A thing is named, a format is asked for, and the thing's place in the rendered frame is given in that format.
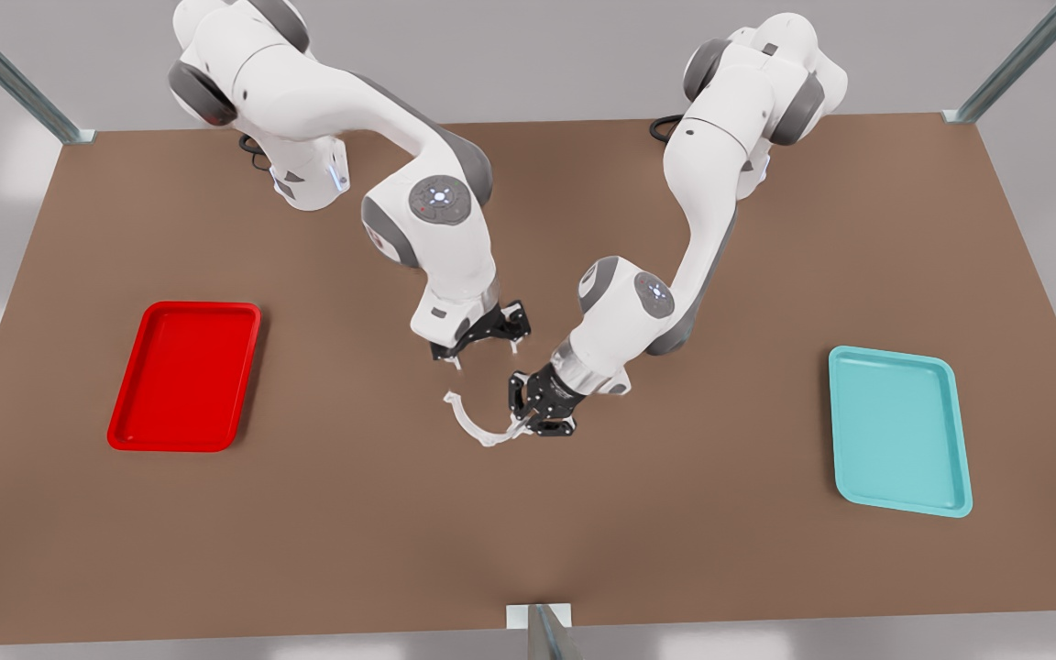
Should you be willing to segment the white drainage pipe clamp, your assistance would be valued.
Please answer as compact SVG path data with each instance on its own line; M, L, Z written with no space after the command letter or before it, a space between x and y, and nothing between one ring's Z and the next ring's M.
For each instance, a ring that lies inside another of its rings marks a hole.
M463 402L463 396L460 393L453 391L448 391L445 393L444 402L451 406L454 414L454 418L467 435L477 439L483 447L494 447L499 444L507 442L507 440L512 440L524 435L528 437L533 437L536 435L536 431L529 429L528 419L521 419L516 416L514 411L508 412L508 419L510 423L503 432L493 432L483 429L480 423L474 422L472 417L469 416L467 410Z

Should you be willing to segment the red rectangular tray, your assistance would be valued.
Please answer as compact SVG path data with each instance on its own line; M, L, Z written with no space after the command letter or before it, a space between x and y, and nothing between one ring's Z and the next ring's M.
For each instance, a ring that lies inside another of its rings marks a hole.
M106 442L216 454L234 444L259 345L252 303L161 301L143 313Z

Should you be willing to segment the turquoise rectangular tray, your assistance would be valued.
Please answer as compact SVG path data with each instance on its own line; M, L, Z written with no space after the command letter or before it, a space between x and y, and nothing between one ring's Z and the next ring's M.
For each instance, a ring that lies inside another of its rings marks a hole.
M836 346L827 371L835 486L843 498L939 517L972 513L972 472L950 364Z

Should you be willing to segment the silver frame post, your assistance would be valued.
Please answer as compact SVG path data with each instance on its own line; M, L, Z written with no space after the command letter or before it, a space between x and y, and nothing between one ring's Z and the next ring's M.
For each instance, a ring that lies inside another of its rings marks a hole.
M504 607L507 630L527 631L528 660L584 660L571 639L570 604L512 604Z
M1041 18L1005 59L996 67L988 78L959 107L942 110L941 117L948 125L972 125L981 120L1008 89L1026 74L1032 67L1056 43L1056 3Z
M0 87L64 146L91 145L96 131L72 122L0 50Z

